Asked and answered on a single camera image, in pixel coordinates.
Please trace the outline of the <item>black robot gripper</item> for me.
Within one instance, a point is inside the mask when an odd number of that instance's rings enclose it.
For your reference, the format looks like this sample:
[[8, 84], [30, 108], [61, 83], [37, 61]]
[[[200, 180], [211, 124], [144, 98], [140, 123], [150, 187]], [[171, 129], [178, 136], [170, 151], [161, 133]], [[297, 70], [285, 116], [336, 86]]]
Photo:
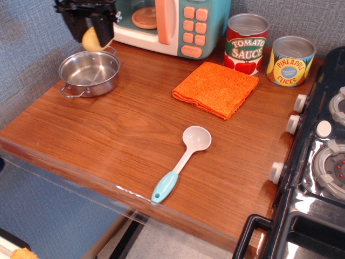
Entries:
[[114, 37], [113, 22], [122, 20], [116, 1], [55, 1], [56, 12], [62, 14], [73, 38], [82, 42], [91, 19], [100, 46], [105, 47]]

